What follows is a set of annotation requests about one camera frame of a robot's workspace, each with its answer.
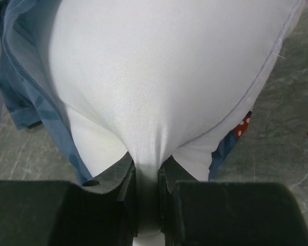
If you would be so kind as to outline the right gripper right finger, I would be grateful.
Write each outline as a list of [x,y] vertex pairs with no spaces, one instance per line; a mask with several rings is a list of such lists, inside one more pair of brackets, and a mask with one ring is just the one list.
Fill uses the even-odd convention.
[[166,245],[308,245],[305,220],[283,184],[197,181],[170,157],[159,190]]

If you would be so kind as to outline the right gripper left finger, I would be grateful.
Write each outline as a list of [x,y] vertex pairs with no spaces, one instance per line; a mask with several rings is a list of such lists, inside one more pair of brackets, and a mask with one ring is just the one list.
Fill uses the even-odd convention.
[[135,172],[126,154],[83,185],[0,180],[0,245],[132,245]]

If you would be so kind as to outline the white pillow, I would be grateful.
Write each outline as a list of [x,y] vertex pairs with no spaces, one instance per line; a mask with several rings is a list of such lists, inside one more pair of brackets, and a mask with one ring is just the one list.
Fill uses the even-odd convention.
[[134,245],[163,245],[158,171],[208,179],[308,1],[40,1],[34,38],[59,112],[96,176],[129,153]]

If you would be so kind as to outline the blue cartoon print pillowcase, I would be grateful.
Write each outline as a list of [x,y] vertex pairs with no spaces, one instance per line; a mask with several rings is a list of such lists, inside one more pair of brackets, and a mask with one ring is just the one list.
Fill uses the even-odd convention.
[[225,117],[204,50],[212,1],[2,1],[0,88],[18,128],[41,121],[81,183],[126,153],[155,181],[173,157],[200,181],[211,154],[182,151]]

